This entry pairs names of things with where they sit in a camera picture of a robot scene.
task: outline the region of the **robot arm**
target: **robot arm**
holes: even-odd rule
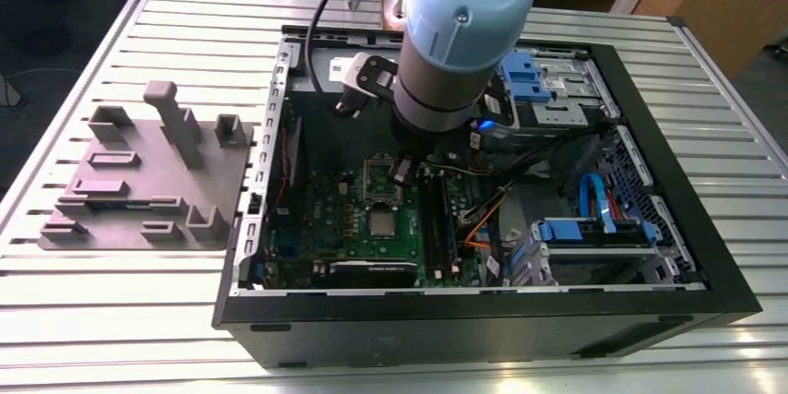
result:
[[[533,0],[409,0],[393,101],[415,130],[461,126],[520,38]]]

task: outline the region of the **black cable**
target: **black cable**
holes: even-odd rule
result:
[[[307,41],[304,42],[304,65],[307,68],[307,76],[312,81],[312,87],[315,88],[315,91],[320,94],[323,94],[323,87],[320,86],[320,80],[317,80],[317,75],[312,66],[312,41],[315,36],[315,28],[317,27],[317,22],[320,21],[320,16],[323,16],[323,10],[325,9],[328,2],[329,0],[321,0],[320,5],[317,5],[317,9],[315,10],[315,15],[312,17],[312,23],[309,24],[309,29],[307,30]]]
[[[528,150],[521,154],[517,159],[511,163],[505,170],[505,174],[524,173],[536,163],[539,163],[557,148],[575,139],[583,136],[591,136],[593,134],[601,134],[611,128],[611,124],[597,124],[580,129],[569,129],[564,131],[559,136],[551,138],[541,145]]]

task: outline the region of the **motherboard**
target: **motherboard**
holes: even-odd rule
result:
[[[477,258],[445,247],[469,207],[468,179],[423,171],[403,188],[387,178],[393,162],[377,155],[356,169],[309,171],[300,224],[271,232],[272,287],[479,285]]]

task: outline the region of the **floor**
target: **floor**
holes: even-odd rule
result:
[[[80,70],[124,1],[73,0],[57,6],[72,32],[72,46],[56,56],[28,57],[0,36],[0,72],[11,75],[35,68]],[[36,71],[11,81],[28,104],[16,112],[0,107],[0,197],[23,167],[75,80],[76,73],[68,71]],[[769,53],[763,52],[733,84],[783,149],[788,149],[788,125],[784,124],[788,122],[788,62],[772,60]]]

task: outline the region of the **orange wire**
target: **orange wire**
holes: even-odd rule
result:
[[[491,249],[491,246],[489,246],[489,245],[480,244],[480,243],[477,243],[477,242],[468,242],[468,244],[467,244],[467,245],[468,245],[468,246],[472,246],[472,247],[475,247],[475,248]]]
[[[492,208],[488,211],[488,213],[484,215],[484,217],[481,218],[481,221],[479,221],[479,223],[476,224],[476,226],[473,227],[473,229],[468,233],[468,236],[465,237],[465,241],[463,242],[465,245],[469,244],[473,234],[476,234],[476,232],[479,231],[479,228],[481,228],[481,225],[484,225],[484,222],[488,221],[488,218],[491,217],[492,213],[497,210],[497,207],[500,207],[501,203],[504,203],[504,199],[507,198],[507,193],[508,193],[508,190],[504,193],[504,195],[501,196],[501,198],[499,199],[499,201],[495,202],[495,205],[492,205]]]

